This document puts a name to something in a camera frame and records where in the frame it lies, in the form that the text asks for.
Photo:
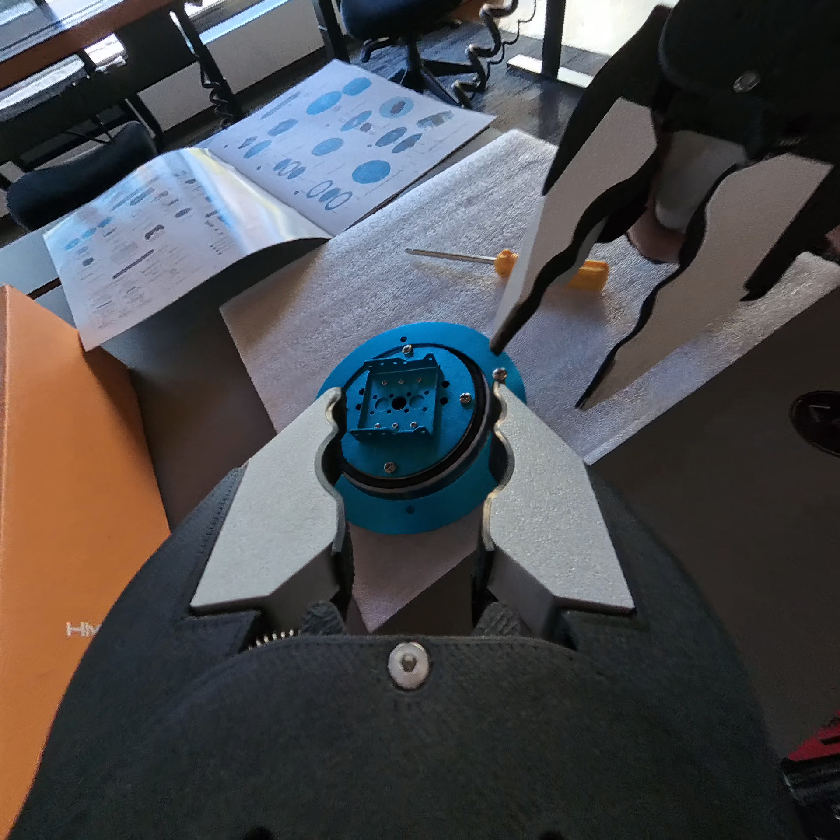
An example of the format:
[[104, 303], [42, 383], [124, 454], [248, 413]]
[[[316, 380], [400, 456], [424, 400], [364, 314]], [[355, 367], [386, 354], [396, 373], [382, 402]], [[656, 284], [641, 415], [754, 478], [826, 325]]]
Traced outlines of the yellow-handled screwdriver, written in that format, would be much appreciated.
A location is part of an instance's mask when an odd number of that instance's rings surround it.
[[[495, 257], [461, 255], [420, 248], [406, 248], [405, 252], [411, 256], [492, 266], [498, 276], [504, 280], [507, 280], [510, 277], [512, 270], [518, 261], [518, 255], [508, 248], [502, 250], [499, 255]], [[607, 283], [609, 271], [610, 267], [605, 261], [588, 259], [569, 281], [569, 286], [571, 288], [586, 291], [603, 291]]]

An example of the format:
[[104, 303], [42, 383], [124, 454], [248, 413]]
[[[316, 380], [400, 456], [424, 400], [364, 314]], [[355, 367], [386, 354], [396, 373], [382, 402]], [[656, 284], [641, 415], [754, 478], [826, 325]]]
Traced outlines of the person's right hand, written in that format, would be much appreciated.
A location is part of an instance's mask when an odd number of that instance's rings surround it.
[[679, 253], [686, 234], [663, 226], [655, 215], [655, 205], [649, 204], [639, 219], [627, 230], [626, 237], [636, 251], [655, 264], [679, 263]]

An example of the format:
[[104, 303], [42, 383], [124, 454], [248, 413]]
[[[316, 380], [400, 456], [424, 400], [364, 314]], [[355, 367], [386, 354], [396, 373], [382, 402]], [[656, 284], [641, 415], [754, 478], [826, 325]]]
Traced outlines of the blue round metal base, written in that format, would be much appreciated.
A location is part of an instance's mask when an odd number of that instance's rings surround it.
[[383, 534], [440, 529], [497, 487], [490, 468], [494, 372], [527, 401], [511, 358], [452, 322], [382, 332], [349, 353], [318, 392], [346, 400], [337, 490], [350, 523]]

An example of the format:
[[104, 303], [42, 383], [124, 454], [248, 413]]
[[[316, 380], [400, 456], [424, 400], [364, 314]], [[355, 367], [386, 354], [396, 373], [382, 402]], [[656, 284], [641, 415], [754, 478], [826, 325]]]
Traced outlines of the grey desk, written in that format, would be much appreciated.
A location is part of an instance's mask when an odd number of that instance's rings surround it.
[[[133, 371], [170, 524], [296, 417], [363, 341], [410, 322], [490, 332], [487, 268], [405, 248], [520, 250], [554, 147], [493, 129], [324, 246], [260, 252], [105, 344]], [[693, 576], [738, 647], [776, 751], [838, 710], [838, 457], [791, 407], [838, 390], [838, 266], [804, 253], [763, 299], [586, 412], [574, 402], [666, 266], [602, 246], [600, 295], [556, 283], [508, 346], [532, 410]]]

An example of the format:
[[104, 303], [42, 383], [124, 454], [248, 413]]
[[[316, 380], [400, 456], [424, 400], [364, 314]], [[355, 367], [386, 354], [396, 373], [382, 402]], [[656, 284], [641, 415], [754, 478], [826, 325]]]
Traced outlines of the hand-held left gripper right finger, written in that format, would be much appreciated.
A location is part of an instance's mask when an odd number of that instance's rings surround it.
[[490, 592], [520, 615], [556, 608], [631, 613], [634, 600], [584, 461], [504, 384], [493, 443], [503, 454], [482, 537]]

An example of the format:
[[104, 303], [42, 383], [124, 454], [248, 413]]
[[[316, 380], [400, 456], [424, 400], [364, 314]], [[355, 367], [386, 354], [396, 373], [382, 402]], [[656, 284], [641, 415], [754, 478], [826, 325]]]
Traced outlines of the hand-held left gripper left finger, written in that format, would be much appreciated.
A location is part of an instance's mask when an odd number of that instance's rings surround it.
[[349, 598], [341, 476], [345, 398], [325, 391], [247, 463], [191, 607], [303, 614]]

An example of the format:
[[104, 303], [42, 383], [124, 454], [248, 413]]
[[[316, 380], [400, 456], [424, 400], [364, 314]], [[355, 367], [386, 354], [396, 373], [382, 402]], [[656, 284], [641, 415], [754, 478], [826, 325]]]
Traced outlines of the orange kit box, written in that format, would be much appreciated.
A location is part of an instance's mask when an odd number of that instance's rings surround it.
[[5, 838], [82, 656], [170, 528], [127, 368], [9, 286], [1, 386]]

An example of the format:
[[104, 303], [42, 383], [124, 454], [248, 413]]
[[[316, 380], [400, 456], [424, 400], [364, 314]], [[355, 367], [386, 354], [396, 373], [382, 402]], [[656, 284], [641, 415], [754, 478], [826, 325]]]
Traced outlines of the black saddle stool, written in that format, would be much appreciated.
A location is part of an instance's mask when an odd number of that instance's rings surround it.
[[385, 39], [390, 46], [405, 46], [406, 65], [391, 77], [392, 82], [456, 105], [456, 97], [440, 84], [438, 76], [462, 76], [471, 72], [471, 65], [424, 61], [417, 41], [460, 5], [460, 1], [342, 1], [339, 9], [353, 38], [366, 45]]
[[7, 189], [7, 210], [33, 231], [89, 203], [157, 155], [148, 130], [126, 123], [114, 138], [63, 164], [23, 174]]

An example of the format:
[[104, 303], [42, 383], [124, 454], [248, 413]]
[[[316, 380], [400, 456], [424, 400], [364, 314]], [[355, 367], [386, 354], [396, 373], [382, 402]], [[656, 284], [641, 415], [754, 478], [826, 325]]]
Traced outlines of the black round desk grommet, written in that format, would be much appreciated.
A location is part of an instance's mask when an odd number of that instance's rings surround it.
[[839, 456], [839, 391], [820, 390], [797, 396], [790, 420], [807, 444], [825, 454]]

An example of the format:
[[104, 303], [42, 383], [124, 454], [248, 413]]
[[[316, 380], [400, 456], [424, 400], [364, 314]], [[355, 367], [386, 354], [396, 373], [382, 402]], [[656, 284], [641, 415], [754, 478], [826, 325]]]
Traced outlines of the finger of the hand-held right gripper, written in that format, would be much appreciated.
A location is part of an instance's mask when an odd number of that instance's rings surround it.
[[781, 154], [722, 178], [705, 207], [695, 256], [645, 301], [632, 334], [616, 345], [576, 407], [621, 391], [728, 315], [745, 285], [833, 166]]
[[494, 322], [490, 348], [500, 354], [536, 312], [545, 291], [582, 267], [607, 218], [645, 184], [657, 140], [650, 110], [617, 99], [548, 192], [539, 197], [519, 260]]

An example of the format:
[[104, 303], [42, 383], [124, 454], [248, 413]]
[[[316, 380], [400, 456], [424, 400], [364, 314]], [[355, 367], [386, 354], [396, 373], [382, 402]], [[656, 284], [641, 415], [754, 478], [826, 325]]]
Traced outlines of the white foam sheet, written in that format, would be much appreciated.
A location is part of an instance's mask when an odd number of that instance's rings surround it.
[[[528, 200], [554, 148], [510, 131], [222, 306], [281, 431], [364, 340], [413, 322], [489, 337], [502, 295], [488, 269], [432, 267], [426, 245], [523, 244]], [[736, 635], [779, 622], [837, 632], [838, 457], [795, 432], [802, 394], [838, 389], [838, 265], [804, 252], [762, 299], [621, 391], [574, 407], [606, 352], [665, 278], [624, 238], [595, 247], [603, 292], [552, 284], [508, 354], [526, 406], [584, 461], [607, 525], [607, 481], [685, 565]]]

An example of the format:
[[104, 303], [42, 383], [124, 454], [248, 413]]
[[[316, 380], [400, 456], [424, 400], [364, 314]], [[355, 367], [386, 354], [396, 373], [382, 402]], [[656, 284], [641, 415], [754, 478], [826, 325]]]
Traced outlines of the wooden-edged standing desk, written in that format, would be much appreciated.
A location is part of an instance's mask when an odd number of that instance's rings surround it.
[[222, 126], [243, 118], [235, 94], [204, 44], [184, 1], [29, 2], [2, 23], [2, 93], [67, 60], [81, 75], [53, 87], [45, 101], [2, 117], [2, 164], [24, 172], [85, 142], [108, 142], [139, 120], [157, 148], [164, 132], [140, 93], [191, 65]]
[[561, 66], [565, 8], [566, 1], [546, 1], [541, 58], [514, 56], [507, 60], [507, 68], [583, 90], [592, 83], [593, 75]]

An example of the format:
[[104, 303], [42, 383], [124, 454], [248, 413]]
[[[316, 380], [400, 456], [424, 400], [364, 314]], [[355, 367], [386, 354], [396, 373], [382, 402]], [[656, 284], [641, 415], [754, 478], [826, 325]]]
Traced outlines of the open instruction booklet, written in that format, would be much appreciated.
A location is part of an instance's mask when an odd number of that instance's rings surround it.
[[45, 234], [81, 345], [260, 250], [342, 233], [493, 119], [334, 60], [206, 146], [155, 157]]

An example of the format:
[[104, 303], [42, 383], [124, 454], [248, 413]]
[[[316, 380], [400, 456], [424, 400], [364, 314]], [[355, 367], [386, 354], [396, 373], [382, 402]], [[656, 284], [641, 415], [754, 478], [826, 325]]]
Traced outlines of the red black object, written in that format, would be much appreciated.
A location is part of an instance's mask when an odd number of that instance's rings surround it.
[[813, 838], [839, 838], [838, 722], [820, 730], [781, 762], [786, 787]]

